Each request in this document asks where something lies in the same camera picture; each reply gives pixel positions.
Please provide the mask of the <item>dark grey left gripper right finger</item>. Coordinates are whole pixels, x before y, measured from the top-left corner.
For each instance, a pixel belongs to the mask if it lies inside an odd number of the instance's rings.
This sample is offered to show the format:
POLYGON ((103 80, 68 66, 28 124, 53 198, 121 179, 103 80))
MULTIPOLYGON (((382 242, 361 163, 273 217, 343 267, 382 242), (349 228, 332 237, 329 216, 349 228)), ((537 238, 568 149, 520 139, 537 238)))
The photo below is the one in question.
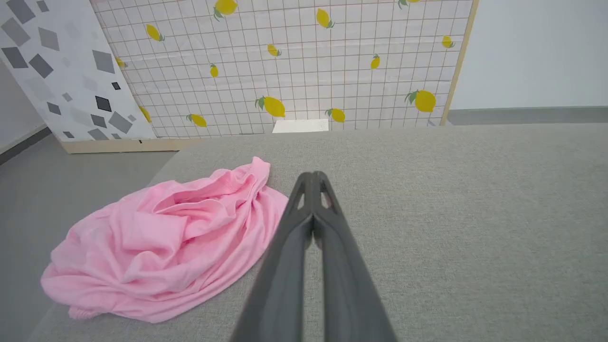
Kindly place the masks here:
POLYGON ((322 252, 324 340, 397 341, 336 193, 321 171, 313 173, 313 237, 322 252))

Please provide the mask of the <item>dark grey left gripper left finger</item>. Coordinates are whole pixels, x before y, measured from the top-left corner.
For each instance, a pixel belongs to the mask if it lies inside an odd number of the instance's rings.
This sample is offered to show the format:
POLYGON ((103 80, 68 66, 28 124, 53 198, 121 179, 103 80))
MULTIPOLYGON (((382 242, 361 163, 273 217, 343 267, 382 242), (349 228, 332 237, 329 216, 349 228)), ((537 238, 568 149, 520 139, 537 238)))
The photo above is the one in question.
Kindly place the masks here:
POLYGON ((296 180, 249 297, 233 342, 301 342, 304 259, 312 234, 312 173, 296 180))

